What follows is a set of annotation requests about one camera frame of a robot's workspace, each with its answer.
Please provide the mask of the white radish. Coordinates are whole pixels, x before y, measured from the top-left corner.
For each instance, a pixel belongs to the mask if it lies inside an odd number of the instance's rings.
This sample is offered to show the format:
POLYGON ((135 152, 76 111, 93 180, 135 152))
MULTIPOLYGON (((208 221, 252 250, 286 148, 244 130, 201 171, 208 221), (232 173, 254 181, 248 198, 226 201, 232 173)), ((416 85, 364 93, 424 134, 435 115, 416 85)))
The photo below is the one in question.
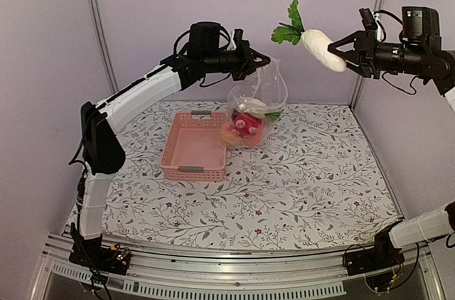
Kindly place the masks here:
POLYGON ((279 117, 283 109, 266 105, 263 101, 255 98, 247 97, 243 99, 237 106, 239 112, 244 112, 258 119, 279 117))
POLYGON ((328 51, 333 41, 318 29, 305 29, 299 13, 299 1, 293 0, 287 8, 290 24, 279 23, 272 31, 271 41, 278 45, 283 42, 296 46, 302 44, 305 49, 324 67, 335 73, 342 73, 347 68, 347 62, 328 51))

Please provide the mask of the clear zip top bag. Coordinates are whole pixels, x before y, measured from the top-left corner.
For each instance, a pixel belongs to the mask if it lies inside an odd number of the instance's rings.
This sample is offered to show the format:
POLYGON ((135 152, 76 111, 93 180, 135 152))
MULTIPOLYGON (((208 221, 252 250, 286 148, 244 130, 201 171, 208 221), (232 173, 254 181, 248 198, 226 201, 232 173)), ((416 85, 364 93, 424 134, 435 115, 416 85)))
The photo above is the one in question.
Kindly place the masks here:
POLYGON ((280 120, 288 98, 279 60, 256 70, 227 96, 227 115, 220 130, 221 142, 230 147, 255 147, 280 120))

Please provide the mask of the red apple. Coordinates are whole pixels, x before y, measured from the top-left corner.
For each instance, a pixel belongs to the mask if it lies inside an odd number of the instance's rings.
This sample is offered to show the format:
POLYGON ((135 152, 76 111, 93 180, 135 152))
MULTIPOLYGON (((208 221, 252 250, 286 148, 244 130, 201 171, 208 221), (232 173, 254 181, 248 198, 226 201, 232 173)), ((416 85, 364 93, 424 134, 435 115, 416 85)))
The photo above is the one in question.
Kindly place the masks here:
POLYGON ((254 136, 262 129, 262 119, 249 113, 235 112, 231 120, 232 130, 240 137, 254 136))

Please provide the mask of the yellow lemon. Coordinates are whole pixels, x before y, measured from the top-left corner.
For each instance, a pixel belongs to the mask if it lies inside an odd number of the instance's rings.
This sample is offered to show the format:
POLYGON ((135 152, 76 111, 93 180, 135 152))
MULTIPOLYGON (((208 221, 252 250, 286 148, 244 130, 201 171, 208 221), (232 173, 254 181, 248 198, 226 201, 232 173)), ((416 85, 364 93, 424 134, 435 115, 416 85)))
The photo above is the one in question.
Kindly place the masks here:
POLYGON ((241 144, 241 136, 228 125, 223 125, 220 129, 220 140, 225 146, 235 147, 241 144))

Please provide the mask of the pink plastic basket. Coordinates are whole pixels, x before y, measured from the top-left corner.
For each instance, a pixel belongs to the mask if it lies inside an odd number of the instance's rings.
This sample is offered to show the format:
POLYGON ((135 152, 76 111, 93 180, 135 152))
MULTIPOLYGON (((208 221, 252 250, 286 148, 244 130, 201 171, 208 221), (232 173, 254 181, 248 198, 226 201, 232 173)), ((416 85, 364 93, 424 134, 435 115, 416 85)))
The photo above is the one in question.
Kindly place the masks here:
POLYGON ((226 146, 220 130, 225 112, 175 114, 161 157, 165 177, 172 181, 219 182, 224 179, 226 146))

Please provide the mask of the orange tangerine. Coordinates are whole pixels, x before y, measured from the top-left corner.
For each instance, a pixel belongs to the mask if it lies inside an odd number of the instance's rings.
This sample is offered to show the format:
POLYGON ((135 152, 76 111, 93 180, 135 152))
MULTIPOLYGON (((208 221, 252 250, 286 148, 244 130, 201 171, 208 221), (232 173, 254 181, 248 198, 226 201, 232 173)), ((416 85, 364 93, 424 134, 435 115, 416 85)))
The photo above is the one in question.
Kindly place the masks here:
POLYGON ((260 133, 256 133, 254 136, 246 136, 244 138, 244 143, 246 146, 257 146, 262 141, 262 135, 260 133))

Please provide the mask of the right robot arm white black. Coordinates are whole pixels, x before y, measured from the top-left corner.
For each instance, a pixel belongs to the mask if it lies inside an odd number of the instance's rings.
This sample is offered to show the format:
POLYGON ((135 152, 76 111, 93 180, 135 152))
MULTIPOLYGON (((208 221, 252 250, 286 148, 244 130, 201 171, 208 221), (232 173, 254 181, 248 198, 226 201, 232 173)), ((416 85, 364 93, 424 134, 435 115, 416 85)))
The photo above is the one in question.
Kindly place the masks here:
MULTIPOLYGON (((328 52, 346 61, 361 77, 378 79, 382 73, 413 75, 454 108, 454 52, 441 49, 437 35, 420 35, 409 43, 379 42, 371 31, 355 33, 328 45, 328 52)), ((438 240, 454 234, 454 202, 391 226, 376 235, 380 243, 368 253, 368 263, 382 269, 394 259, 395 250, 438 240)))

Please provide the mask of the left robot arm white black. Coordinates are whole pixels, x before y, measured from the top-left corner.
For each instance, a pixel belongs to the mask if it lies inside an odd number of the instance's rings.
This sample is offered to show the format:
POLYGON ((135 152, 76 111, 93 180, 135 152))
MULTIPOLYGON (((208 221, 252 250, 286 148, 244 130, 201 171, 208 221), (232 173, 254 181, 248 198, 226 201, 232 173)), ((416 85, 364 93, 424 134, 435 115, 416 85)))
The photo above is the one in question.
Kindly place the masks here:
POLYGON ((82 106, 82 138, 70 161, 82 165, 77 220, 71 228, 73 240, 82 242, 77 250, 82 260, 90 267, 100 267, 106 260, 104 249, 94 242, 101 241, 109 185, 126 159, 117 134, 150 106, 189 88, 210 73, 244 80, 270 62, 270 57, 252 49, 247 40, 239 40, 234 48, 216 49, 186 43, 128 87, 97 104, 86 102, 82 106))

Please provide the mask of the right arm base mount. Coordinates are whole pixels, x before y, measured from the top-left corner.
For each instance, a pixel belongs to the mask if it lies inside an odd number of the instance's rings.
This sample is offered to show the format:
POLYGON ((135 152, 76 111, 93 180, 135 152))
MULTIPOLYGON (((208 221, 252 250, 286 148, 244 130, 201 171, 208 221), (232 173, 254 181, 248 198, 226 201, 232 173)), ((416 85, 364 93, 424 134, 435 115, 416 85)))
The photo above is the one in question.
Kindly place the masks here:
POLYGON ((389 233, 394 226, 393 223, 379 231, 374 236, 374 245, 371 248, 359 246, 359 250, 344 252, 342 265, 346 268, 349 276, 378 271, 385 268, 398 266, 405 262, 404 255, 400 248, 392 245, 389 233))

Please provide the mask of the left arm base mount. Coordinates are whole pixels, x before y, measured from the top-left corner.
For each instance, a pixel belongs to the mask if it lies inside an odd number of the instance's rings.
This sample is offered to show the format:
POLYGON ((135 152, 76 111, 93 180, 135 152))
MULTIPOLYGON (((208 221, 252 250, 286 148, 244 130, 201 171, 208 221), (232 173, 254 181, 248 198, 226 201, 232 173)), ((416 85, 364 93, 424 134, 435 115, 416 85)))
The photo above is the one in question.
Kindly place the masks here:
POLYGON ((110 247, 102 246, 102 236, 86 240, 81 236, 75 223, 71 223, 70 235, 73 248, 69 261, 94 272, 109 272, 126 275, 131 261, 131 250, 115 244, 110 247))

